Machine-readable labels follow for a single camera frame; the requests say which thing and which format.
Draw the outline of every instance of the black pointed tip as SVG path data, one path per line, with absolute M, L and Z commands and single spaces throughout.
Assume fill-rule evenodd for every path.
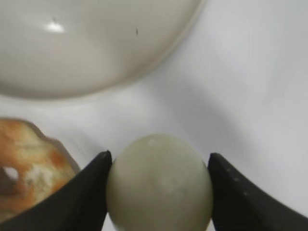
M 259 189 L 222 155 L 211 154 L 217 231 L 307 231 L 308 219 Z
M 101 231 L 107 213 L 105 187 L 112 164 L 102 152 L 58 192 L 0 224 L 1 231 Z

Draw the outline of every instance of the white table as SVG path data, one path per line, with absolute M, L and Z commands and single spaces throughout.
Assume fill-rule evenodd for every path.
M 307 9 L 209 0 L 176 52 L 124 90 L 61 105 L 3 101 L 0 115 L 34 122 L 82 167 L 104 148 L 116 156 L 140 136 L 175 134 L 308 216 Z

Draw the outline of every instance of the food piece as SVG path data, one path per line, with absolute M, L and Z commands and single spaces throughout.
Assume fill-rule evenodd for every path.
M 201 156 L 168 135 L 129 146 L 111 167 L 106 193 L 121 231 L 204 231 L 212 215 L 212 184 Z
M 0 222 L 38 204 L 75 175 L 66 157 L 27 123 L 0 120 L 0 147 Z

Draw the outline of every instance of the white bowl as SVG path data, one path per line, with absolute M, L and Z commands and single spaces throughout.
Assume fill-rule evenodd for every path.
M 204 0 L 0 0 L 0 94 L 59 99 L 128 82 L 178 43 Z

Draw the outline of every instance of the round ball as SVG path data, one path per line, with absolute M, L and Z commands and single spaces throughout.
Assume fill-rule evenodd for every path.
M 169 135 L 131 144 L 112 165 L 106 196 L 120 231 L 205 231 L 212 215 L 212 184 L 201 156 Z

